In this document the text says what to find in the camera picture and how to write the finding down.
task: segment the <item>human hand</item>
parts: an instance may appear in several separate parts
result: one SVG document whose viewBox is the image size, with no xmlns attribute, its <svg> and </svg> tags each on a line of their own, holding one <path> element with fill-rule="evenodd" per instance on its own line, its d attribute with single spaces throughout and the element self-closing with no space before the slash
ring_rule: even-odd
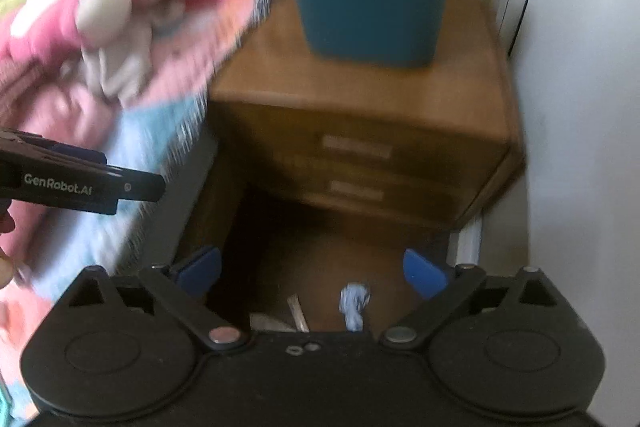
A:
<svg viewBox="0 0 640 427">
<path fill-rule="evenodd" d="M 9 214 L 10 204 L 11 200 L 0 200 L 0 233 L 13 232 L 15 229 L 14 218 Z M 14 272 L 14 262 L 0 248 L 0 289 L 11 282 Z"/>
</svg>

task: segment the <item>drawer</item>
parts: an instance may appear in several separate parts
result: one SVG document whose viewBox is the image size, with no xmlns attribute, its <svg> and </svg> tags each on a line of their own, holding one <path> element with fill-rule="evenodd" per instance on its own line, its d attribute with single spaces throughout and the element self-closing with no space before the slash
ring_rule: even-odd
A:
<svg viewBox="0 0 640 427">
<path fill-rule="evenodd" d="M 438 190 L 420 179 L 308 156 L 277 155 L 274 163 L 256 169 L 254 180 L 264 188 L 282 190 L 302 200 L 324 194 L 440 226 L 455 222 L 473 200 L 472 193 Z"/>
<path fill-rule="evenodd" d="M 452 132 L 301 109 L 217 103 L 216 131 L 254 161 L 274 153 L 327 158 L 476 192 L 506 146 Z"/>
</svg>

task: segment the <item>bed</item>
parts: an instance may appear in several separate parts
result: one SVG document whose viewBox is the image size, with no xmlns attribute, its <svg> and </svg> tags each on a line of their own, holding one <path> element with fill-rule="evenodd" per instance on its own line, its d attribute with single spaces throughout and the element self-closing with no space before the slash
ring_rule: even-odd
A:
<svg viewBox="0 0 640 427">
<path fill-rule="evenodd" d="M 269 0 L 181 2 L 186 14 L 169 30 L 154 32 L 154 75 L 133 103 L 120 107 L 96 101 L 84 91 L 78 94 L 77 86 L 72 89 L 60 82 L 50 87 L 55 93 L 49 105 L 36 104 L 40 111 L 51 108 L 49 120 L 55 122 L 44 127 L 40 122 L 41 127 L 36 128 L 27 123 L 22 129 L 66 142 L 81 136 L 81 142 L 74 144 L 102 150 L 111 164 L 160 172 L 168 187 L 160 203 L 122 202 L 113 217 L 65 210 L 45 214 L 33 206 L 12 204 L 10 211 L 18 227 L 23 219 L 35 224 L 22 230 L 21 236 L 16 230 L 14 238 L 20 240 L 8 240 L 11 234 L 2 237 L 3 249 L 20 252 L 24 258 L 24 270 L 22 281 L 0 291 L 4 381 L 0 391 L 11 400 L 4 408 L 4 418 L 0 403 L 0 425 L 34 414 L 20 377 L 20 352 L 82 266 L 101 264 L 112 273 L 128 273 L 143 265 L 170 263 L 203 242 L 220 244 L 230 227 L 243 181 L 230 168 L 206 125 L 206 88 L 239 46 L 242 35 L 266 16 Z M 38 84 L 38 92 L 49 89 L 47 82 Z M 28 98 L 18 101 L 22 105 L 31 102 Z M 60 120 L 67 113 L 76 119 L 62 125 L 66 131 L 59 132 Z"/>
</svg>

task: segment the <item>silver screw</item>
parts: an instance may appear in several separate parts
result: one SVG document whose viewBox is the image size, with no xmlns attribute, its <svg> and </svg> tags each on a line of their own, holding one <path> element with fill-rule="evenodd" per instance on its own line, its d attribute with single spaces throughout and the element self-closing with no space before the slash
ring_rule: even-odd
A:
<svg viewBox="0 0 640 427">
<path fill-rule="evenodd" d="M 233 344 L 240 340 L 240 331 L 232 326 L 220 326 L 209 331 L 209 338 L 216 344 Z"/>
<path fill-rule="evenodd" d="M 305 349 L 307 351 L 320 351 L 322 349 L 322 346 L 317 342 L 308 342 L 305 344 Z"/>
<path fill-rule="evenodd" d="M 285 353 L 287 353 L 288 355 L 291 355 L 292 357 L 299 357 L 305 352 L 305 350 L 302 349 L 300 346 L 289 346 L 284 351 Z"/>
<path fill-rule="evenodd" d="M 408 344 L 418 338 L 414 328 L 394 326 L 385 331 L 385 338 L 394 344 Z"/>
</svg>

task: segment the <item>nightstand top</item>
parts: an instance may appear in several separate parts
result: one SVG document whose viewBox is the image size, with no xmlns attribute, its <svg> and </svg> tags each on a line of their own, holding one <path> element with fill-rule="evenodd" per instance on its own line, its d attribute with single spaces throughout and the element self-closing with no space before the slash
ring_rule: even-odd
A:
<svg viewBox="0 0 640 427">
<path fill-rule="evenodd" d="M 476 0 L 447 0 L 435 58 L 423 68 L 319 57 L 306 44 L 295 0 L 274 0 L 271 15 L 209 92 L 218 102 L 340 112 L 520 142 L 506 54 Z"/>
</svg>

